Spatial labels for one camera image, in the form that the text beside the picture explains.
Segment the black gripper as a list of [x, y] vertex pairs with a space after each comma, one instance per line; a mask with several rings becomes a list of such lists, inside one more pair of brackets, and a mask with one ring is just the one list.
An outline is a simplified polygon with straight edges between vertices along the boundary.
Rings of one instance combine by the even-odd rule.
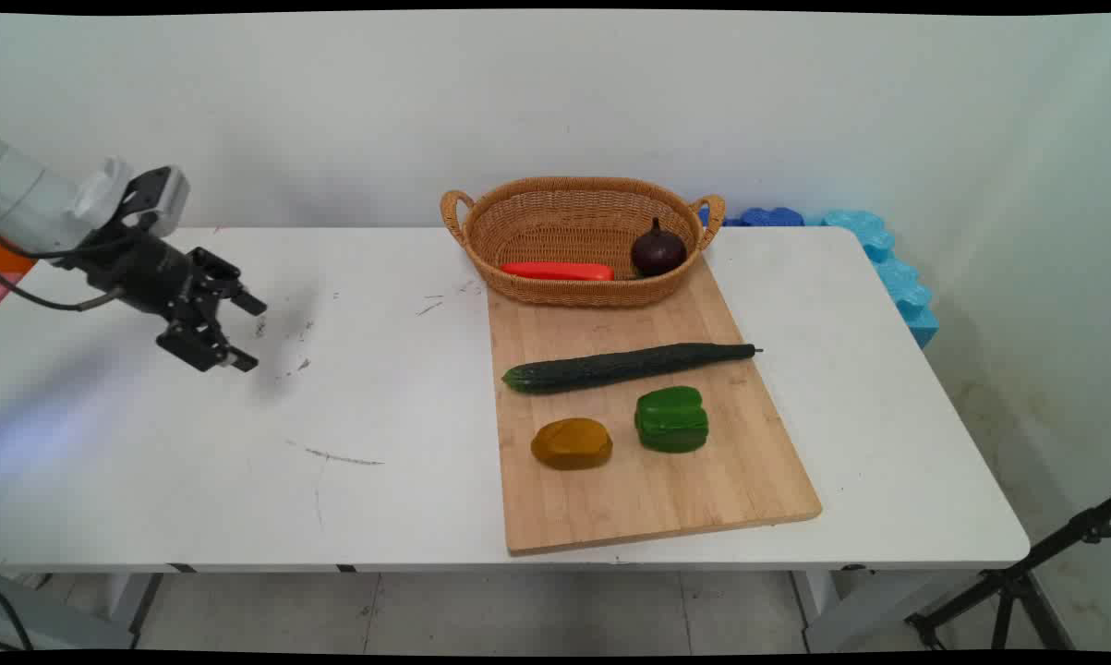
[[93, 233], [57, 264], [82, 271], [88, 284], [116, 292], [130, 308], [164, 319], [156, 344], [200, 373], [212, 367], [248, 373], [259, 365], [211, 322], [223, 302], [254, 318], [264, 314], [267, 303], [243, 286], [241, 269], [208, 249], [182, 252], [152, 233], [116, 226]]

